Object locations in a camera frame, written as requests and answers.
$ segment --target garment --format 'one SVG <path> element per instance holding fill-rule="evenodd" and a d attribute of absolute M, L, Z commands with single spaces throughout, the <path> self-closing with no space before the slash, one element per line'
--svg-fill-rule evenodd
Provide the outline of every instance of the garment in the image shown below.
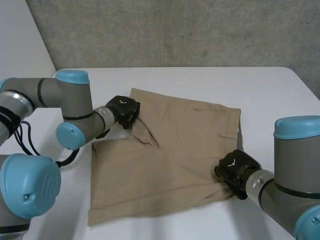
<path fill-rule="evenodd" d="M 132 89 L 131 136 L 92 147 L 88 226 L 157 216 L 229 198 L 213 172 L 237 148 L 240 109 Z"/>

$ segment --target black cable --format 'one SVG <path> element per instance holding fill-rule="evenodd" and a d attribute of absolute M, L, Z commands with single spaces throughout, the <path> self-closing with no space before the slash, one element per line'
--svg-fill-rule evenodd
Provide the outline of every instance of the black cable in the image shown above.
<path fill-rule="evenodd" d="M 27 136 L 28 136 L 28 142 L 30 144 L 30 147 L 32 148 L 32 150 L 34 151 L 34 153 L 36 155 L 41 156 L 40 153 L 38 153 L 38 151 L 36 150 L 32 140 L 31 140 L 31 125 L 30 125 L 30 123 L 27 121 L 22 121 L 21 124 L 27 125 L 27 128 L 28 128 L 28 135 Z M 19 144 L 19 146 L 22 148 L 22 150 L 25 152 L 25 154 L 33 156 L 33 154 L 27 149 L 27 147 L 25 146 L 25 144 L 23 142 L 23 128 L 22 128 L 21 124 L 19 125 L 19 128 L 14 132 L 14 138 L 15 138 L 16 142 Z M 79 149 L 74 150 L 66 160 L 56 161 L 56 164 L 59 166 L 59 168 L 67 166 L 75 160 L 78 153 L 79 153 Z"/>
<path fill-rule="evenodd" d="M 66 160 L 56 161 L 56 164 L 58 164 L 59 168 L 71 164 L 75 160 L 78 152 L 79 152 L 79 149 L 72 151 L 71 155 Z"/>
<path fill-rule="evenodd" d="M 21 123 L 28 126 L 28 142 L 29 142 L 29 144 L 30 144 L 30 147 L 31 147 L 32 150 L 34 151 L 34 153 L 35 153 L 36 155 L 40 156 L 40 153 L 37 152 L 34 144 L 33 144 L 32 141 L 31 141 L 31 125 L 30 125 L 30 123 L 28 123 L 27 121 L 22 121 Z"/>
<path fill-rule="evenodd" d="M 16 130 L 14 132 L 14 138 L 15 138 L 16 142 L 19 144 L 19 146 L 22 148 L 22 150 L 25 152 L 25 154 L 33 155 L 23 143 L 23 130 L 22 130 L 21 125 L 19 126 L 19 129 L 20 129 L 20 133 L 18 132 L 18 130 Z"/>

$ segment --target white table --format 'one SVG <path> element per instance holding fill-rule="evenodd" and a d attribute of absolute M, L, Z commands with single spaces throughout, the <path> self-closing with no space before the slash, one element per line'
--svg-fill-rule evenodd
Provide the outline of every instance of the white table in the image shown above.
<path fill-rule="evenodd" d="M 288 68 L 185 67 L 84 68 L 89 74 L 93 107 L 131 88 L 241 108 L 244 149 L 262 167 L 274 169 L 274 122 L 298 115 L 320 115 L 320 102 Z M 59 109 L 37 109 L 27 119 L 40 153 L 66 158 L 55 137 L 62 122 Z M 128 132 L 114 126 L 107 138 Z M 14 139 L 2 154 L 22 152 Z M 121 218 L 87 227 L 90 206 L 91 145 L 62 169 L 62 187 L 53 208 L 32 220 L 24 240 L 292 240 L 293 238 L 247 200 L 227 200 L 161 217 Z"/>

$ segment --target light blue cap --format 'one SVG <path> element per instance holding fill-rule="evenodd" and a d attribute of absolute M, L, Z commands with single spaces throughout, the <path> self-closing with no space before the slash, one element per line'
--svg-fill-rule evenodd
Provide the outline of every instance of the light blue cap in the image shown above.
<path fill-rule="evenodd" d="M 86 71 L 81 70 L 60 70 L 55 78 L 68 84 L 86 85 L 89 84 L 89 77 Z"/>
<path fill-rule="evenodd" d="M 276 139 L 294 140 L 320 136 L 320 116 L 291 116 L 278 119 L 274 124 Z"/>
<path fill-rule="evenodd" d="M 3 79 L 2 81 L 0 81 L 0 91 L 2 88 L 2 85 L 8 80 L 9 78 Z"/>
<path fill-rule="evenodd" d="M 58 142 L 66 149 L 77 150 L 86 144 L 84 133 L 73 123 L 63 122 L 56 131 Z"/>
<path fill-rule="evenodd" d="M 296 240 L 320 239 L 320 204 L 305 211 L 294 226 Z"/>
<path fill-rule="evenodd" d="M 49 157 L 16 153 L 0 170 L 0 188 L 7 207 L 18 217 L 31 219 L 54 205 L 61 187 L 58 165 Z"/>

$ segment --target concrete wall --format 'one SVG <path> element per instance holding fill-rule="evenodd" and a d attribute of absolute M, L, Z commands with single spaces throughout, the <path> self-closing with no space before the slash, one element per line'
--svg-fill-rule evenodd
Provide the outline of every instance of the concrete wall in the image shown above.
<path fill-rule="evenodd" d="M 282 66 L 320 98 L 319 0 L 26 2 L 57 69 Z"/>

